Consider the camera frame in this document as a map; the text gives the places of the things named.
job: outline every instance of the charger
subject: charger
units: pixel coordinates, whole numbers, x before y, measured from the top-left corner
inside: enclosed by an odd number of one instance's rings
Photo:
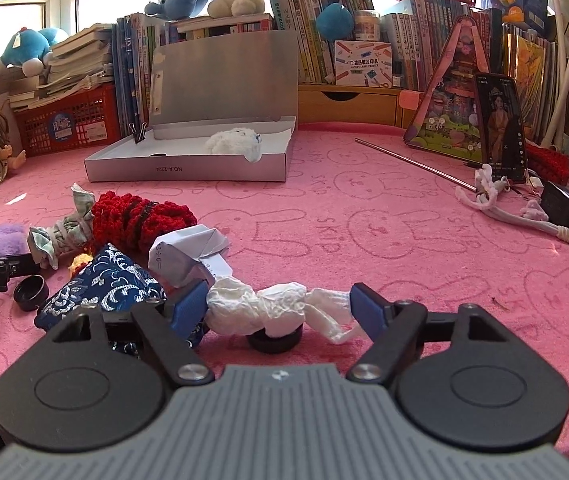
[[[547,213],[549,222],[569,229],[569,190],[550,181],[545,183],[540,207]]]

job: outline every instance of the purple plush toy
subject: purple plush toy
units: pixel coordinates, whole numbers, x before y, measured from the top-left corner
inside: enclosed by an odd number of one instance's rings
[[[27,254],[26,228],[20,224],[0,224],[0,256]]]

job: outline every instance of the label printer box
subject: label printer box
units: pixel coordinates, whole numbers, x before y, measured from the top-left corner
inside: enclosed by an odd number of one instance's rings
[[[337,41],[336,84],[391,88],[391,43]]]
[[[295,31],[272,30],[157,47],[145,139],[128,136],[87,157],[88,179],[285,182],[298,115],[297,41]],[[237,127],[260,134],[257,162],[205,151],[210,136]]]

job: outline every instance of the open box lid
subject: open box lid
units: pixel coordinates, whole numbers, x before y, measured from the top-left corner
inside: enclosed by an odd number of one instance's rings
[[[180,128],[185,123],[284,118],[295,123],[297,115],[298,42],[293,30],[226,34],[154,51],[149,126],[174,126],[170,137],[168,128],[158,128],[164,139],[193,136],[192,128]]]

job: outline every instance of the metal rod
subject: metal rod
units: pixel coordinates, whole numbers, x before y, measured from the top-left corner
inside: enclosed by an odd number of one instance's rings
[[[430,166],[427,166],[426,164],[422,164],[421,162],[417,162],[415,160],[412,160],[411,158],[407,158],[406,156],[399,155],[398,153],[387,150],[386,148],[383,148],[381,146],[377,146],[376,144],[372,144],[371,142],[367,142],[366,140],[355,139],[355,141],[358,144],[368,146],[369,148],[373,148],[374,150],[378,150],[379,152],[383,152],[383,153],[386,153],[387,155],[391,155],[391,156],[394,156],[395,158],[399,158],[400,160],[404,160],[405,162],[413,164],[414,166],[417,166],[418,168],[422,168],[423,170],[427,170],[429,173],[433,173],[434,175],[441,176],[442,178],[447,179],[449,182],[453,182],[454,184],[457,184],[460,187],[464,187],[465,189],[468,189],[469,191],[472,191],[474,193],[476,192],[476,188],[474,186],[472,186],[471,184],[467,184],[466,182],[463,182],[462,180],[457,179],[455,176],[451,176],[449,174],[443,173],[442,171],[436,170],[436,168],[431,168]]]

